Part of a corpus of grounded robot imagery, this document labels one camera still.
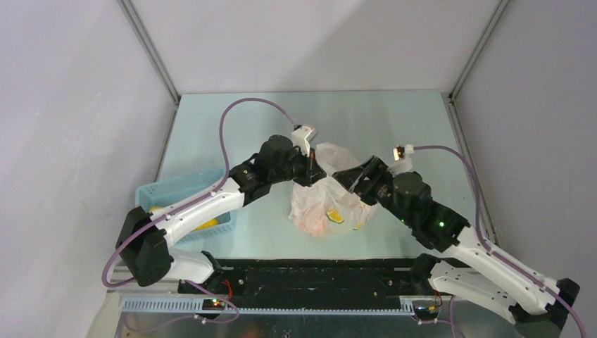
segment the white wall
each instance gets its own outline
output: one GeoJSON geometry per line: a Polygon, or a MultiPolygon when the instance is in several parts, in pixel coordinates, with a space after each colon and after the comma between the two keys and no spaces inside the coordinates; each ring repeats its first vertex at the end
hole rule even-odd
{"type": "Polygon", "coordinates": [[[117,1],[0,5],[2,337],[84,337],[172,103],[117,1]]]}
{"type": "Polygon", "coordinates": [[[135,1],[182,93],[449,91],[497,0],[135,1]]]}
{"type": "MultiPolygon", "coordinates": [[[[457,107],[503,246],[597,294],[597,2],[514,1],[457,107]]],[[[562,337],[578,337],[569,318],[562,337]]]]}

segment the blue basket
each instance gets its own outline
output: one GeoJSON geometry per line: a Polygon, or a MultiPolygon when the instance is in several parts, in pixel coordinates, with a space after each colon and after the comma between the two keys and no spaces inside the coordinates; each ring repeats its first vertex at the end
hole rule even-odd
{"type": "MultiPolygon", "coordinates": [[[[143,210],[149,212],[149,209],[154,206],[169,206],[196,194],[208,188],[222,176],[224,176],[223,169],[214,169],[144,185],[137,189],[134,202],[136,205],[141,206],[143,210]]],[[[215,219],[218,225],[190,232],[181,238],[178,243],[228,232],[233,230],[236,225],[236,213],[234,211],[223,213],[215,219]]]]}

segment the plastic bag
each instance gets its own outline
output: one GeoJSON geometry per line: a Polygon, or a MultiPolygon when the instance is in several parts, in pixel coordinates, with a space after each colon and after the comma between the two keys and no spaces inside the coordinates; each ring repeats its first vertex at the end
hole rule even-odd
{"type": "Polygon", "coordinates": [[[332,177],[336,171],[360,163],[348,149],[330,143],[318,144],[315,152],[327,177],[311,187],[294,185],[289,218],[299,229],[314,236],[360,229],[375,212],[375,206],[361,202],[332,177]]]}

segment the white tabletop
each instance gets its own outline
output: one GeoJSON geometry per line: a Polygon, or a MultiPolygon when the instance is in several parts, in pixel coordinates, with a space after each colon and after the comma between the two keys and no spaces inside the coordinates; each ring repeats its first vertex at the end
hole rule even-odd
{"type": "MultiPolygon", "coordinates": [[[[397,144],[442,144],[456,149],[443,99],[437,91],[292,92],[186,94],[182,96],[159,180],[209,168],[223,168],[218,124],[226,107],[244,97],[269,99],[299,124],[313,125],[314,144],[351,149],[359,161],[371,155],[393,161],[397,144]]],[[[272,134],[290,136],[292,125],[275,108],[247,102],[233,108],[224,126],[230,166],[258,152],[272,134]]],[[[419,151],[414,170],[432,187],[435,200],[472,220],[474,201],[460,161],[442,151],[419,151]]],[[[227,234],[180,244],[207,250],[216,258],[413,258],[428,252],[410,229],[383,208],[359,231],[313,237],[288,219],[293,182],[276,184],[263,198],[237,211],[237,227],[227,234]]]]}

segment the white plastic bag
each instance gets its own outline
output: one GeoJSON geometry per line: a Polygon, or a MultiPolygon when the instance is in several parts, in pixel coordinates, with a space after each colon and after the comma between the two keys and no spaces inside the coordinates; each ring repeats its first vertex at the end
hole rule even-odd
{"type": "Polygon", "coordinates": [[[327,177],[311,187],[294,185],[289,218],[298,228],[314,236],[360,229],[375,212],[375,206],[361,202],[332,177],[336,171],[354,168],[360,163],[348,149],[330,143],[318,144],[315,153],[327,177]]]}

